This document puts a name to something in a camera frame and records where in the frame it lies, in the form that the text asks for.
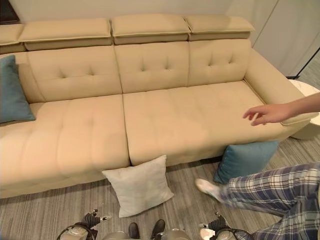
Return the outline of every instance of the foot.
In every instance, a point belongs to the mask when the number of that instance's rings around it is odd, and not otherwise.
[[[217,199],[220,203],[223,203],[223,200],[220,196],[221,188],[219,186],[214,185],[208,182],[207,180],[201,178],[195,180],[195,185],[199,189],[199,191],[208,194]]]
[[[138,224],[135,222],[132,222],[129,225],[129,237],[131,239],[140,239]]]
[[[150,239],[156,239],[157,234],[163,233],[165,231],[166,223],[164,220],[158,220],[152,230]]]

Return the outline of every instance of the leg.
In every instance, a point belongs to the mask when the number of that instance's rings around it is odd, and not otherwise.
[[[233,207],[282,217],[298,201],[318,192],[319,183],[320,162],[315,162],[233,178],[219,197]]]
[[[253,233],[255,240],[316,240],[320,227],[318,193],[300,200],[276,224]]]

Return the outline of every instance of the black shoe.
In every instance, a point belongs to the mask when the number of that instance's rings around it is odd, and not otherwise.
[[[162,219],[158,220],[153,227],[152,235],[150,239],[155,239],[157,234],[163,233],[165,231],[165,227],[166,227],[165,221]]]
[[[129,225],[129,237],[132,239],[140,239],[138,224],[135,222],[132,222]]]

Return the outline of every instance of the white sock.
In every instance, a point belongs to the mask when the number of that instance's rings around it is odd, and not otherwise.
[[[195,185],[201,192],[208,194],[217,199],[220,203],[223,203],[223,200],[221,199],[221,188],[219,186],[200,178],[195,180]]]

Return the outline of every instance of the floor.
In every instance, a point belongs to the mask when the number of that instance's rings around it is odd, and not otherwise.
[[[310,63],[301,72],[297,79],[310,84],[320,90],[320,51],[314,56]]]
[[[302,72],[299,80],[320,89],[320,53]],[[312,140],[288,138],[279,145],[267,170],[316,162],[319,159],[320,136]],[[113,231],[127,231],[131,222],[139,224],[142,239],[149,239],[158,219],[166,221],[167,229],[180,228],[192,240],[199,240],[198,224],[212,221],[216,211],[227,218],[231,227],[249,232],[278,221],[279,218],[266,213],[227,207],[196,189],[196,178],[212,180],[218,160],[220,159],[214,158],[169,167],[167,182],[175,196],[164,204],[133,217],[117,216],[120,206],[107,180],[0,199],[2,239],[54,240],[66,226],[80,221],[84,214],[96,208],[101,215],[113,216],[96,227],[98,240]]]

